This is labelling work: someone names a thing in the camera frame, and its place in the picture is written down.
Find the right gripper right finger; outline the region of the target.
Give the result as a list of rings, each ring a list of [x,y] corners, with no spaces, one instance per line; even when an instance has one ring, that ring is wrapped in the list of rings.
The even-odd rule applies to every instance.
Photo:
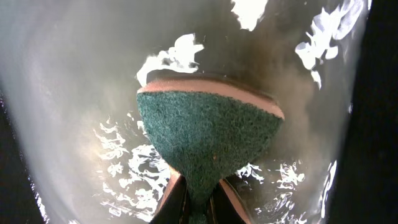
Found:
[[[214,189],[206,208],[208,224],[251,224],[241,198],[231,184],[222,179]]]

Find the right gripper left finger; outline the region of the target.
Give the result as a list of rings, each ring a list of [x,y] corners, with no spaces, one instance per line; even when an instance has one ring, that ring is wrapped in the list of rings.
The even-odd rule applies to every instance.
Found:
[[[189,224],[190,198],[187,182],[181,175],[167,185],[167,197],[150,224]]]

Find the green scrub sponge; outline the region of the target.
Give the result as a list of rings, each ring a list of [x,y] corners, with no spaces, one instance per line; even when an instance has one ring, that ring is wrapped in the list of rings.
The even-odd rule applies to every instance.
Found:
[[[168,77],[137,91],[150,143],[187,182],[189,223],[207,223],[208,201],[219,181],[259,157],[285,116],[269,96],[231,82]]]

